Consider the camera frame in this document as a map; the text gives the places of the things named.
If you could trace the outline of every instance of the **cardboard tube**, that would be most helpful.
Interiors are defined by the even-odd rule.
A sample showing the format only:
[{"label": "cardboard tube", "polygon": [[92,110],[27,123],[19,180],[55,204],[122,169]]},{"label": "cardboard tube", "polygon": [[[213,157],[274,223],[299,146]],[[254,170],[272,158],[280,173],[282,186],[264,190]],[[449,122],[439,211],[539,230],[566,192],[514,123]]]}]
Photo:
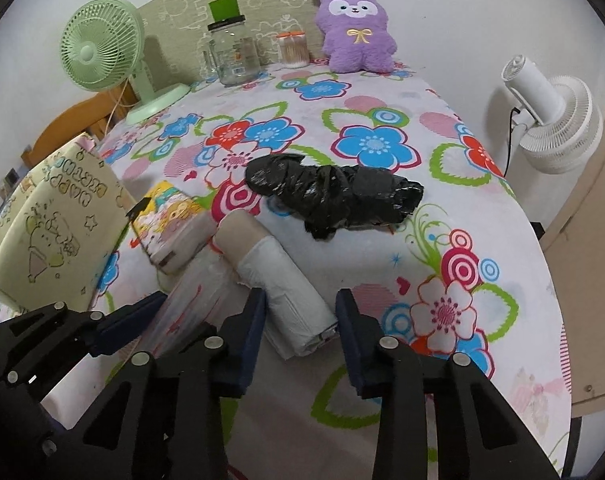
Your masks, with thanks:
[{"label": "cardboard tube", "polygon": [[253,215],[244,209],[234,209],[220,221],[214,243],[237,269],[253,246],[266,236],[271,233]]}]

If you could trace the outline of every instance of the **black plastic bag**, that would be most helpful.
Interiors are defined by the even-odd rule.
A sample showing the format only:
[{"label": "black plastic bag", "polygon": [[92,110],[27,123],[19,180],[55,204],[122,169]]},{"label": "black plastic bag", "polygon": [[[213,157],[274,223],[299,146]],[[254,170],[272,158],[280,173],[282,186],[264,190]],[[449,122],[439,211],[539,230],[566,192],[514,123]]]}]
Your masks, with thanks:
[{"label": "black plastic bag", "polygon": [[400,224],[415,211],[424,187],[383,168],[303,166],[304,155],[280,153],[247,164],[249,189],[276,195],[326,239],[340,227]]}]

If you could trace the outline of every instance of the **fan grille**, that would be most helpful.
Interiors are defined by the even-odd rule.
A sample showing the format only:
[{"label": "fan grille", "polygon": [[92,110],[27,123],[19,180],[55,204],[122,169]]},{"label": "fan grille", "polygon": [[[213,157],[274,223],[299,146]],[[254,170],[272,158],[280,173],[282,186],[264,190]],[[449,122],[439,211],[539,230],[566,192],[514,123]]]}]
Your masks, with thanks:
[{"label": "fan grille", "polygon": [[138,10],[121,0],[94,0],[71,17],[60,40],[62,66],[79,86],[112,88],[127,78],[142,54]]},{"label": "fan grille", "polygon": [[525,61],[526,58],[524,56],[515,56],[507,63],[503,69],[503,81],[511,81],[511,79],[515,78],[522,70]]},{"label": "fan grille", "polygon": [[537,170],[562,173],[591,156],[602,136],[602,115],[580,79],[559,76],[549,81],[567,103],[565,113],[554,124],[529,129],[520,146]]}]

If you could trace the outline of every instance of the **blue gripper pad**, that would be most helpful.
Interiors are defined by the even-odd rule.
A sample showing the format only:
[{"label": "blue gripper pad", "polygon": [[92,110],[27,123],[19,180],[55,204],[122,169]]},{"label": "blue gripper pad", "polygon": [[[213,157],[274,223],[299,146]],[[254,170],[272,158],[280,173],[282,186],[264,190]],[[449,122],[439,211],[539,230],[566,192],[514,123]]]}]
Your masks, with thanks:
[{"label": "blue gripper pad", "polygon": [[93,357],[113,355],[133,341],[149,326],[166,299],[166,294],[156,291],[106,316],[98,323],[89,353]]},{"label": "blue gripper pad", "polygon": [[373,382],[378,382],[371,372],[377,368],[376,347],[384,334],[376,319],[360,314],[348,288],[335,297],[335,316],[351,386],[359,396],[369,398],[368,386],[376,386]]},{"label": "blue gripper pad", "polygon": [[215,372],[220,396],[241,397],[254,376],[266,319],[266,293],[252,288],[245,308],[222,323],[218,335],[228,345],[228,355]]}]

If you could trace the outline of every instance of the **white flower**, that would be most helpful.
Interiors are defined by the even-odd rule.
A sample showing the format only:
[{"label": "white flower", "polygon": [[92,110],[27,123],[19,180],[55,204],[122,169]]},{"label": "white flower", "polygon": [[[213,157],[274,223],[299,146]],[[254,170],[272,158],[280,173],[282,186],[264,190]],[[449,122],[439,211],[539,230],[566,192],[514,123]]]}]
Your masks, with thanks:
[{"label": "white flower", "polygon": [[238,185],[245,179],[245,170],[250,160],[269,155],[271,148],[259,148],[255,140],[240,142],[230,149],[218,148],[214,158],[209,161],[211,169],[204,177],[211,187],[220,187],[226,180]]},{"label": "white flower", "polygon": [[477,312],[473,297],[460,282],[445,287],[440,278],[432,278],[418,287],[421,302],[410,309],[413,331],[426,336],[433,352],[452,353],[458,339],[471,339],[476,330]]}]

